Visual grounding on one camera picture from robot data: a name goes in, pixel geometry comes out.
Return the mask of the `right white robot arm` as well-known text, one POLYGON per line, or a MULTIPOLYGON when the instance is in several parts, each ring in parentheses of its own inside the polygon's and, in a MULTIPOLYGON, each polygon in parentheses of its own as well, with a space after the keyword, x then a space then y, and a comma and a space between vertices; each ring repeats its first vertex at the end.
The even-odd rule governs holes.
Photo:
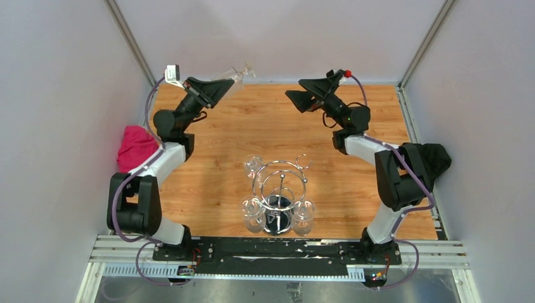
POLYGON ((303 89, 287 90, 285 95, 301 113, 322 110, 324 117, 340 126, 332 134, 335 149, 375 167, 381 204, 360 239, 361 257, 374 264, 394 248, 397 230, 406 216, 431 210, 436 202, 431 173, 418 145, 392 145, 367 135, 371 120, 368 100, 346 104, 336 95, 340 84, 352 77, 349 70, 330 70, 324 78, 299 80, 303 89))

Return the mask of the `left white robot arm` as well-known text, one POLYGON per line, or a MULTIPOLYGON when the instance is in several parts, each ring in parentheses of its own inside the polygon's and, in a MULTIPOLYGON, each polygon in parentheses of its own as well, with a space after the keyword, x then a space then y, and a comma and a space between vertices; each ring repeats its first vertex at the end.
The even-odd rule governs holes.
POLYGON ((122 240, 146 239, 156 246, 169 247, 179 261, 192 256, 193 243, 188 226, 164 217, 159 187, 170 173, 185 163, 194 151, 194 134, 186 129, 206 117, 228 95, 235 80, 202 81, 188 77, 178 82, 186 92, 174 110, 160 110, 153 117, 156 150, 147 159, 110 180, 107 226, 122 240))

